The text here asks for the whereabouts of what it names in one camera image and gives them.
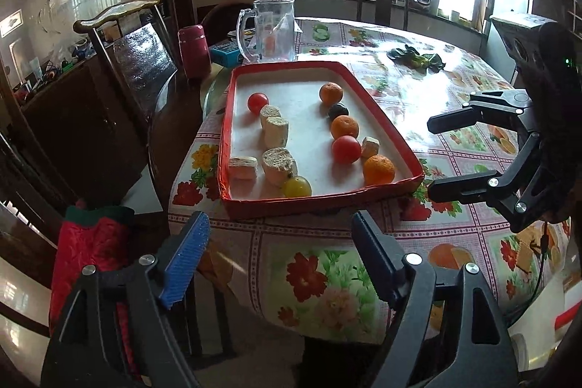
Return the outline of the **orange tangerine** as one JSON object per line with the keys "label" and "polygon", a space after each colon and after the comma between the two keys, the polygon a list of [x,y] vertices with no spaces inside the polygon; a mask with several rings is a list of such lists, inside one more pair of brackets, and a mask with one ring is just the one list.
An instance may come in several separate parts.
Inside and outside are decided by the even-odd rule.
{"label": "orange tangerine", "polygon": [[395,179],[395,165],[382,155],[369,157],[363,163],[363,176],[366,185],[392,183]]}
{"label": "orange tangerine", "polygon": [[343,98],[343,89],[337,83],[328,82],[320,87],[320,101],[327,107],[340,103]]}
{"label": "orange tangerine", "polygon": [[359,135],[359,124],[349,115],[338,115],[331,121],[330,133],[335,140],[343,136],[350,136],[357,139]]}

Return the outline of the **red tomato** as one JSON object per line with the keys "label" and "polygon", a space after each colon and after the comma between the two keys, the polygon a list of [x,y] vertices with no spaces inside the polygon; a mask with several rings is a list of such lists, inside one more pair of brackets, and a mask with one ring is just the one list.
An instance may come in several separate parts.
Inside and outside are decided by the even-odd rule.
{"label": "red tomato", "polygon": [[332,143],[331,152],[337,163],[355,163],[361,157],[361,145],[352,136],[340,136]]}
{"label": "red tomato", "polygon": [[259,115],[266,105],[269,105],[269,99],[262,92],[255,92],[248,97],[247,106],[252,114]]}

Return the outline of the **pale corn cob piece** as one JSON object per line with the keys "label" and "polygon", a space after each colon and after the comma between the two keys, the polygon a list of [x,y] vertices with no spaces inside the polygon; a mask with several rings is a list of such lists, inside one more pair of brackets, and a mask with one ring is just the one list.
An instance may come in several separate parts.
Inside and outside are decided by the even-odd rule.
{"label": "pale corn cob piece", "polygon": [[285,148],[289,134],[289,121],[283,117],[268,117],[263,127],[264,143],[268,149]]}
{"label": "pale corn cob piece", "polygon": [[231,179],[256,180],[258,176],[258,160],[255,157],[231,157],[228,162],[228,172]]}

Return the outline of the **yellow green tomato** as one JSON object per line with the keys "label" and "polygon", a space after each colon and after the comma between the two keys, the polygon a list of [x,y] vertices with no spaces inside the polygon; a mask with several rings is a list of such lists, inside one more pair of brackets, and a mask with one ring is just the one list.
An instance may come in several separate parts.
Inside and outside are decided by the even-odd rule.
{"label": "yellow green tomato", "polygon": [[312,195],[312,187],[303,176],[293,176],[287,179],[281,186],[281,191],[286,198],[309,197]]}

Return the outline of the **large brown corn cob piece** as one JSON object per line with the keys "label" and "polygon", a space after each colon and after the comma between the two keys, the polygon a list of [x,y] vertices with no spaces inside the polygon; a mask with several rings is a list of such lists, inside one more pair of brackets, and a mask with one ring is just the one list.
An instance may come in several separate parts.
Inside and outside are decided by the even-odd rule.
{"label": "large brown corn cob piece", "polygon": [[272,148],[262,154],[262,169],[266,180],[276,187],[298,175],[296,160],[286,148]]}

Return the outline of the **grey refrigerator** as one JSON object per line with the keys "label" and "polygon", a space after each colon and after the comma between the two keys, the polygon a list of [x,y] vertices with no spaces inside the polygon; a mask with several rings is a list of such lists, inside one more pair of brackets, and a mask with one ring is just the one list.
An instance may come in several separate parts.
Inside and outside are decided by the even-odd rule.
{"label": "grey refrigerator", "polygon": [[[490,0],[492,7],[487,12],[493,17],[505,18],[512,13],[531,14],[533,0]],[[508,55],[504,41],[490,21],[486,23],[488,37],[481,47],[481,58],[501,77],[513,82],[515,61]]]}

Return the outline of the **red quilted sleeve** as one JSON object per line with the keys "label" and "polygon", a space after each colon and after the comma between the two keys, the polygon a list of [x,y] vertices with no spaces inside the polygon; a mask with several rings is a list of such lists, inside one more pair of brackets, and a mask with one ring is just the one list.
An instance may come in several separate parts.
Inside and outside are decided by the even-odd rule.
{"label": "red quilted sleeve", "polygon": [[51,335],[84,267],[93,265],[99,271],[109,272],[128,265],[127,238],[133,217],[134,210],[123,206],[88,210],[75,205],[66,210],[51,280],[48,312]]}

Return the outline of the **green leafy vegetable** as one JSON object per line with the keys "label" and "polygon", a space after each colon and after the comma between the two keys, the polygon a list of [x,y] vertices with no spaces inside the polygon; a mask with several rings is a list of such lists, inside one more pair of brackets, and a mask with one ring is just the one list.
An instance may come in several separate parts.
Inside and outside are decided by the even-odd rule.
{"label": "green leafy vegetable", "polygon": [[406,44],[402,48],[393,48],[387,53],[395,63],[405,65],[407,68],[425,73],[427,70],[438,73],[446,64],[437,53],[419,53],[414,47]]}

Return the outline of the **dark wooden chair far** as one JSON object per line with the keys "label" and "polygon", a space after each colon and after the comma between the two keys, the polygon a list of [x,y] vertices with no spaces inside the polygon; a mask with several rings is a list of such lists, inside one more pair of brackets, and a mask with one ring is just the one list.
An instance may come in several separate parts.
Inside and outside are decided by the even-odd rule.
{"label": "dark wooden chair far", "polygon": [[[362,21],[363,1],[364,0],[357,0],[356,21]],[[402,29],[404,31],[408,30],[409,4],[411,1],[413,0],[402,0],[404,3]],[[375,24],[389,27],[391,25],[391,21],[392,0],[376,0]]]}

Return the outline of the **dark wooden chair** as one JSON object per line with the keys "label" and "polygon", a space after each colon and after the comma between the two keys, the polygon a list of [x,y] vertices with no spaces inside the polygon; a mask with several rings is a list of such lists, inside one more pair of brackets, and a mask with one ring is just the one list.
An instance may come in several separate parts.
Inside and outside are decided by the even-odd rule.
{"label": "dark wooden chair", "polygon": [[[364,0],[357,0],[356,21],[362,21],[363,1]],[[408,30],[409,4],[411,1],[413,0],[402,0],[404,3],[402,29],[404,31]],[[375,24],[389,27],[391,25],[391,21],[392,0],[376,0]]]}
{"label": "dark wooden chair", "polygon": [[[126,104],[127,113],[137,130],[145,133],[156,110],[159,93],[179,69],[175,45],[161,15],[161,0],[132,0],[118,3],[88,20],[78,20],[73,31],[87,35],[101,66],[115,79]],[[106,47],[99,29],[141,12],[151,20],[122,35]]]}

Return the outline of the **dark plum fruit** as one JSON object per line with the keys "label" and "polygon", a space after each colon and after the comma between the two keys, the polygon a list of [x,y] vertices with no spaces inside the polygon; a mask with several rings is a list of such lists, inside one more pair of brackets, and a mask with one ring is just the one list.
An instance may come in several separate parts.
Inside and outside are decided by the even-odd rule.
{"label": "dark plum fruit", "polygon": [[338,116],[342,115],[349,115],[348,108],[342,103],[334,103],[332,106],[330,106],[330,109],[327,112],[327,116],[330,121],[334,121]]}

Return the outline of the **red rimmed white tray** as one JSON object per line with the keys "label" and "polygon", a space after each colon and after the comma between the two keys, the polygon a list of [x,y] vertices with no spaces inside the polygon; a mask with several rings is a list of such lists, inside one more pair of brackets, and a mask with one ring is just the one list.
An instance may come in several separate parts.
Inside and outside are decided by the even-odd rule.
{"label": "red rimmed white tray", "polygon": [[[363,163],[337,163],[332,157],[330,123],[319,90],[333,82],[343,89],[343,104],[359,124],[360,137],[379,140],[380,153],[395,165],[392,183],[368,186]],[[290,123],[287,148],[312,195],[286,198],[260,171],[256,180],[231,179],[231,157],[264,152],[259,117],[248,110],[248,97],[264,93]],[[218,185],[226,212],[233,220],[317,212],[363,205],[410,194],[423,181],[416,155],[385,112],[344,65],[334,61],[252,64],[236,68],[230,79],[222,124]]]}

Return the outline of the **clear plastic pitcher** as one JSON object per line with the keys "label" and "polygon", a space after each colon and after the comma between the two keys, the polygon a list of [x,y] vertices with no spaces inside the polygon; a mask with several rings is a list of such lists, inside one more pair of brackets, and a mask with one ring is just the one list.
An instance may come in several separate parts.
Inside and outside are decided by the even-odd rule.
{"label": "clear plastic pitcher", "polygon": [[[249,19],[255,22],[255,48],[245,43]],[[241,10],[236,26],[237,42],[247,63],[293,62],[295,16],[293,0],[255,0],[252,8]]]}

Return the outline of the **blue plastic box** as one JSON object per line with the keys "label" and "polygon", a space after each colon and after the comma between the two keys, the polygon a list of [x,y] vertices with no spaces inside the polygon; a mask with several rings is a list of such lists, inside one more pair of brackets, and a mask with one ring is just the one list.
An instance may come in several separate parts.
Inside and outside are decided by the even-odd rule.
{"label": "blue plastic box", "polygon": [[209,47],[213,63],[225,68],[234,68],[243,62],[238,43],[233,40],[224,40]]}

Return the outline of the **red thermos bottle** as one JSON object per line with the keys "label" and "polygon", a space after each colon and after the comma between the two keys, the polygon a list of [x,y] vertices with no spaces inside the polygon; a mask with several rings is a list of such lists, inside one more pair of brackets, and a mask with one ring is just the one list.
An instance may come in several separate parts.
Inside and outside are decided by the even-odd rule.
{"label": "red thermos bottle", "polygon": [[180,56],[188,79],[205,79],[211,73],[211,58],[202,25],[191,25],[178,32]]}

